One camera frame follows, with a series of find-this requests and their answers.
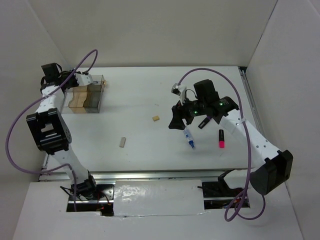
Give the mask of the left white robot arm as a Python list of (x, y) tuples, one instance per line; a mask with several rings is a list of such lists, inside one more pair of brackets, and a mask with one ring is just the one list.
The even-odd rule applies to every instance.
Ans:
[(42, 65), (44, 77), (40, 81), (43, 99), (26, 122), (37, 148), (53, 157), (70, 178), (69, 193), (75, 198), (92, 200), (99, 187), (90, 172), (80, 163), (71, 143), (72, 135), (60, 112), (66, 90), (93, 84), (87, 72), (63, 71), (57, 63)]

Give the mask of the black purple usb stick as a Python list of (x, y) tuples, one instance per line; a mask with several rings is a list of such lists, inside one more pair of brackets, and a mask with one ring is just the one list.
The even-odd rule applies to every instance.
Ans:
[(206, 117), (199, 125), (198, 128), (199, 129), (203, 129), (209, 122), (210, 122), (211, 118), (210, 117)]

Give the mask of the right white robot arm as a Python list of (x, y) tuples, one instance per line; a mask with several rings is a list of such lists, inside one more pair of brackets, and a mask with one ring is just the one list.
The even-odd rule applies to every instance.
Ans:
[(195, 117), (207, 116), (227, 130), (238, 142), (250, 147), (248, 155), (254, 166), (250, 173), (252, 187), (265, 196), (287, 181), (291, 174), (293, 155), (270, 143), (248, 120), (241, 116), (240, 107), (228, 96), (220, 97), (211, 80), (193, 85), (195, 100), (187, 98), (187, 88), (174, 84), (171, 92), (179, 101), (171, 108), (169, 129), (185, 130)]

